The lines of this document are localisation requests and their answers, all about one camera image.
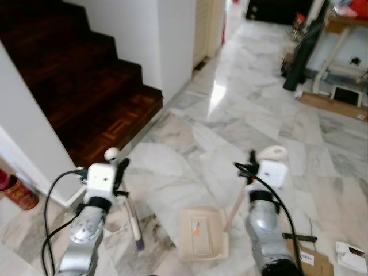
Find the cream plastic dustpan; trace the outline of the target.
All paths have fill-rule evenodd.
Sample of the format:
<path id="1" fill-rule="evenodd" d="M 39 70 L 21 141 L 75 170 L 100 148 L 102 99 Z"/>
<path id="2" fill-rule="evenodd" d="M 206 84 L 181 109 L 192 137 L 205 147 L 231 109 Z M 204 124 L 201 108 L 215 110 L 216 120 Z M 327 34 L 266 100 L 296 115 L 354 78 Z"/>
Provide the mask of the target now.
<path id="1" fill-rule="evenodd" d="M 256 152 L 259 165 L 263 159 L 283 163 L 282 160 L 287 154 L 287 149 L 281 145 L 271 145 Z M 255 232 L 257 244 L 266 244 L 266 250 L 258 250 L 257 253 L 261 256 L 274 256 L 283 252 L 282 248 L 286 246 L 286 241 L 281 236 L 279 225 L 281 203 L 278 199 L 278 191 L 271 189 L 257 176 L 254 178 L 252 184 L 246 186 L 245 182 L 241 187 L 236 204 L 229 214 L 213 206 L 195 206 L 181 211 L 181 218 L 179 218 L 181 244 L 178 250 L 182 260 L 203 261 L 228 257 L 229 230 L 244 201 L 249 204 L 250 218 L 247 222 Z"/>

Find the white folding table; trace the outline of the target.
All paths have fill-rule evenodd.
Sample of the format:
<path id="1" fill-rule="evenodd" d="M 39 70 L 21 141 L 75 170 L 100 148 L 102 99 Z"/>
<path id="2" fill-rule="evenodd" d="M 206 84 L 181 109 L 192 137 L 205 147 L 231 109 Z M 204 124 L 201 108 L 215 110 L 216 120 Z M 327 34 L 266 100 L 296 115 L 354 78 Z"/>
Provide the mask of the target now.
<path id="1" fill-rule="evenodd" d="M 361 87 L 368 72 L 368 21 L 328 11 L 323 20 L 310 20 L 320 37 L 308 60 L 305 76 L 321 74 L 321 82 Z"/>

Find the black low cabinet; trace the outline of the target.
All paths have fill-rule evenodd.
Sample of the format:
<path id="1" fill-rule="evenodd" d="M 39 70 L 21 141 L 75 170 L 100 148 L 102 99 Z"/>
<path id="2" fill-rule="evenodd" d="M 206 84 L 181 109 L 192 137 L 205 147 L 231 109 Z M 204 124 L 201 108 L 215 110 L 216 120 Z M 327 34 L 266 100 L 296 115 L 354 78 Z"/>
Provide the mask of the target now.
<path id="1" fill-rule="evenodd" d="M 249 0 L 247 20 L 292 25 L 297 15 L 307 16 L 313 0 Z"/>

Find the red patterned tin can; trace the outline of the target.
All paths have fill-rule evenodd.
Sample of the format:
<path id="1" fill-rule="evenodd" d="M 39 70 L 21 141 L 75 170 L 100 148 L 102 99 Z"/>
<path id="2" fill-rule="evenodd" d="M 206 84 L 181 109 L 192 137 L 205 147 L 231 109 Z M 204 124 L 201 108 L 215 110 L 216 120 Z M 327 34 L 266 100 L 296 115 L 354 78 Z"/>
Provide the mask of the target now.
<path id="1" fill-rule="evenodd" d="M 15 202 L 21 210 L 31 210 L 39 204 L 39 196 L 25 186 L 15 174 L 0 168 L 0 193 Z"/>

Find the white framed dark screen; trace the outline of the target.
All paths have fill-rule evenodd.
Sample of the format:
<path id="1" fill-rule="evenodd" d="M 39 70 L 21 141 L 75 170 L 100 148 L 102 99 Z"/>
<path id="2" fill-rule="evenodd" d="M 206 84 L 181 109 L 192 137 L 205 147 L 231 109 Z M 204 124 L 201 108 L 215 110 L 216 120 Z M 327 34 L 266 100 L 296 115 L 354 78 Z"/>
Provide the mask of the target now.
<path id="1" fill-rule="evenodd" d="M 357 89 L 349 89 L 349 87 L 344 87 L 342 85 L 334 85 L 329 98 L 337 102 L 360 108 L 362 107 L 363 93 Z"/>

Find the flat cardboard sheet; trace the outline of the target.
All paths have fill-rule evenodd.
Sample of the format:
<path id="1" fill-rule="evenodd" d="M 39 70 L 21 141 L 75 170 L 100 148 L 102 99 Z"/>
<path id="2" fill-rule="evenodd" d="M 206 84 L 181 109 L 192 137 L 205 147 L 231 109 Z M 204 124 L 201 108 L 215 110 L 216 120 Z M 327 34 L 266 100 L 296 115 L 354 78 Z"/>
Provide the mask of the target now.
<path id="1" fill-rule="evenodd" d="M 302 93 L 295 97 L 297 102 L 309 105 L 314 108 L 326 110 L 328 112 L 340 114 L 342 116 L 357 119 L 358 121 L 368 122 L 368 109 L 359 108 L 349 103 L 334 101 L 321 95 Z"/>

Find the open cardboard box with label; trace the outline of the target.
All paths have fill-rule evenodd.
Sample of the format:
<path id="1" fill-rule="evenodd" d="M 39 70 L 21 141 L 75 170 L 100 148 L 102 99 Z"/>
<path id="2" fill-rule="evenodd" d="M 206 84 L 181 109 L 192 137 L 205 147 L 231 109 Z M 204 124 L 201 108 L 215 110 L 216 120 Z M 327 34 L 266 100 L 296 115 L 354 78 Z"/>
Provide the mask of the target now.
<path id="1" fill-rule="evenodd" d="M 286 239 L 287 247 L 291 252 L 291 256 L 295 256 L 295 250 L 293 246 L 293 235 L 287 232 L 283 233 L 284 239 Z M 297 235 L 299 242 L 315 243 L 317 237 Z M 300 255 L 299 260 L 303 268 L 305 276 L 334 276 L 334 267 L 326 255 L 311 250 L 300 243 Z"/>

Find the red bag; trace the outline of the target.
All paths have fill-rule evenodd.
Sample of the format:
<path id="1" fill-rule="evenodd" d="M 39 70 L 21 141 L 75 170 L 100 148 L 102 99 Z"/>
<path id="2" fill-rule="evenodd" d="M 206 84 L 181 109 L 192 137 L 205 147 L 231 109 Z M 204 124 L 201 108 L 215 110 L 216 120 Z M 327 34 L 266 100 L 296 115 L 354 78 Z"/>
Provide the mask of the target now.
<path id="1" fill-rule="evenodd" d="M 332 0 L 336 15 L 368 20 L 368 0 Z"/>

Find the cream louvred door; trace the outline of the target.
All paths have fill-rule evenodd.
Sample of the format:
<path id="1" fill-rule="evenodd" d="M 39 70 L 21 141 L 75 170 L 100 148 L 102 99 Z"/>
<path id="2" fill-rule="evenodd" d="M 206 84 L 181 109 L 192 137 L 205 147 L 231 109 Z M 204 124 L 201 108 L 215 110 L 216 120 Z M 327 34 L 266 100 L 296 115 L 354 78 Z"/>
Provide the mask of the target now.
<path id="1" fill-rule="evenodd" d="M 223 42 L 228 0 L 195 0 L 193 68 L 213 58 Z"/>

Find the cream broom with purple bristles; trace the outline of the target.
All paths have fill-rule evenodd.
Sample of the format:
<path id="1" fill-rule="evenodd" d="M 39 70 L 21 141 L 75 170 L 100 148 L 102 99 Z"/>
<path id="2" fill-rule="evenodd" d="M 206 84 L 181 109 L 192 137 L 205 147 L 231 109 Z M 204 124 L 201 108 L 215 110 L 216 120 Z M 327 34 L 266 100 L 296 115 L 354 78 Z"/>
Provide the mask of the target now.
<path id="1" fill-rule="evenodd" d="M 105 151 L 103 158 L 105 158 L 105 160 L 107 160 L 108 163 L 117 166 L 117 163 L 123 160 L 123 158 L 119 157 L 119 155 L 120 150 L 118 148 L 113 147 Z M 126 187 L 123 185 L 123 181 L 120 186 L 120 190 L 127 191 Z M 145 248 L 145 242 L 142 237 L 139 217 L 137 216 L 135 207 L 132 205 L 132 201 L 129 199 L 129 194 L 128 197 L 124 197 L 123 195 L 118 195 L 118 197 L 122 197 L 122 203 L 123 206 L 125 207 L 127 217 L 129 220 L 129 226 L 131 226 L 132 238 L 136 242 L 136 251 L 142 252 L 142 250 L 144 250 Z"/>

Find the tall black bag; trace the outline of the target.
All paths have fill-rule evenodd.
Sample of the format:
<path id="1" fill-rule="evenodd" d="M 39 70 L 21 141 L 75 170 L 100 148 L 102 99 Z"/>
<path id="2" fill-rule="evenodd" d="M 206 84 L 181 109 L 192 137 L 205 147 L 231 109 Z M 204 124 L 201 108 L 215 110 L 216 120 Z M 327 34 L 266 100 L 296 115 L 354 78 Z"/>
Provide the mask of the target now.
<path id="1" fill-rule="evenodd" d="M 300 44 L 296 48 L 293 55 L 291 67 L 287 72 L 283 88 L 294 92 L 297 85 L 302 83 L 305 78 L 306 66 L 310 60 L 313 50 L 316 48 L 316 43 L 319 40 L 320 33 L 324 28 L 324 19 L 327 10 L 331 7 L 331 0 L 321 0 L 320 12 L 308 25 L 307 32 L 303 36 Z"/>

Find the dark wooden staircase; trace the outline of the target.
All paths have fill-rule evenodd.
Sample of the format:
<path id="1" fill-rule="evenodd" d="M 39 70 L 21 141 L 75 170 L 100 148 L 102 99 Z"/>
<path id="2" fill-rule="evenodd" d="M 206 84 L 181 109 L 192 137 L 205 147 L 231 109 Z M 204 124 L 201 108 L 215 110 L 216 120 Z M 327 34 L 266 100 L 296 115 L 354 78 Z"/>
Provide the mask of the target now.
<path id="1" fill-rule="evenodd" d="M 0 0 L 0 42 L 76 166 L 124 148 L 163 107 L 139 64 L 62 0 Z"/>

